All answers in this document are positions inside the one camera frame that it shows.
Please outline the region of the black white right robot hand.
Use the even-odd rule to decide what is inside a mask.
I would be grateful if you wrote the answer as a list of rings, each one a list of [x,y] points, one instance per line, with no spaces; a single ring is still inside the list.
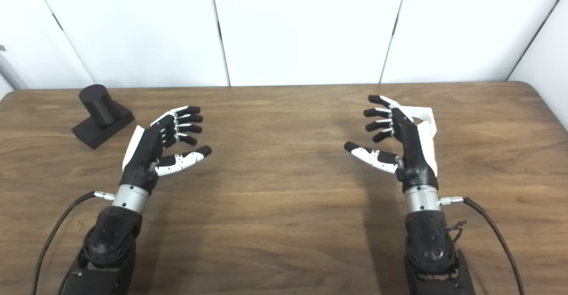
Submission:
[[[383,95],[369,95],[368,101],[378,107],[363,112],[365,117],[378,117],[365,126],[367,132],[377,131],[372,141],[379,143],[394,138],[403,146],[403,153],[362,147],[354,142],[343,146],[357,159],[387,173],[395,174],[403,191],[429,186],[439,189],[438,162],[434,137],[438,132],[434,111],[430,107],[404,106]]]

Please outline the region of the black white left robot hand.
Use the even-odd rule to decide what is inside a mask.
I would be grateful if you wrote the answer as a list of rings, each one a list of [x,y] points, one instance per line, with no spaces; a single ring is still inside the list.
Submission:
[[[177,143],[197,145],[190,134],[200,134],[203,122],[198,106],[182,106],[163,113],[144,128],[137,126],[122,161],[120,185],[141,188],[152,194],[160,177],[181,172],[211,155],[212,148],[202,146],[196,150],[175,155],[164,151]]]

